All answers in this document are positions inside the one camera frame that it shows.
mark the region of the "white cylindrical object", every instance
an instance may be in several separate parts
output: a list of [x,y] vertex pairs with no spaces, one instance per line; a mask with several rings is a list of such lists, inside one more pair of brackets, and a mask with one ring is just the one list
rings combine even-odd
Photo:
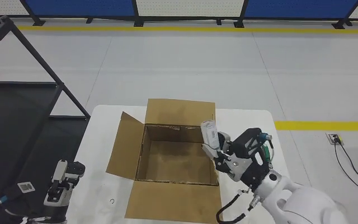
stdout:
[[215,121],[206,120],[200,124],[200,128],[204,143],[214,150],[220,150],[218,130]]

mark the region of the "cardboard box flap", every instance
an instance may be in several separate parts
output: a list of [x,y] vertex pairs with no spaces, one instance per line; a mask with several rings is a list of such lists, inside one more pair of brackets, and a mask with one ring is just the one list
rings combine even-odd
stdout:
[[135,181],[125,218],[216,223],[218,186]]
[[123,112],[113,145],[107,173],[135,179],[144,124]]
[[215,120],[215,103],[188,100],[149,99],[146,124],[200,126],[204,120]]

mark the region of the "barrier fence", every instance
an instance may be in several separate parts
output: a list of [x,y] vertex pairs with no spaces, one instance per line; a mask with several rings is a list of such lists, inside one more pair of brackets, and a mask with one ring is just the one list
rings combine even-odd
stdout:
[[134,21],[318,20],[335,21],[336,29],[358,19],[358,0],[0,0],[0,15],[39,18],[94,18]]

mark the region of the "black shelf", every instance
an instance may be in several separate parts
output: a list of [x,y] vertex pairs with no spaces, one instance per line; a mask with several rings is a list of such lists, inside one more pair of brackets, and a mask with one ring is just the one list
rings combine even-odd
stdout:
[[51,176],[59,160],[74,160],[87,124],[88,119],[85,116],[48,118],[16,181],[17,183],[30,181],[36,190],[24,194],[18,200],[8,202],[6,207],[10,211],[23,214],[31,207],[32,215],[40,217],[51,215],[44,206]]
[[55,82],[0,82],[0,190],[20,173],[62,89]]
[[[44,199],[58,161],[74,160],[91,116],[13,21],[0,17],[0,41],[9,32],[55,82],[0,82],[0,197],[8,198],[0,206],[0,223],[65,220],[68,205],[47,207]],[[62,91],[84,116],[50,116]],[[35,191],[22,193],[17,184],[28,181]]]

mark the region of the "blue wall panel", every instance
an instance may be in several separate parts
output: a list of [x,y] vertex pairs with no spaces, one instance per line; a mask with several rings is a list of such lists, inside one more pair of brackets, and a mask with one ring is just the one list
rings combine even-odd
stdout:
[[357,0],[249,0],[245,17],[343,18]]
[[134,16],[131,0],[27,0],[36,15]]

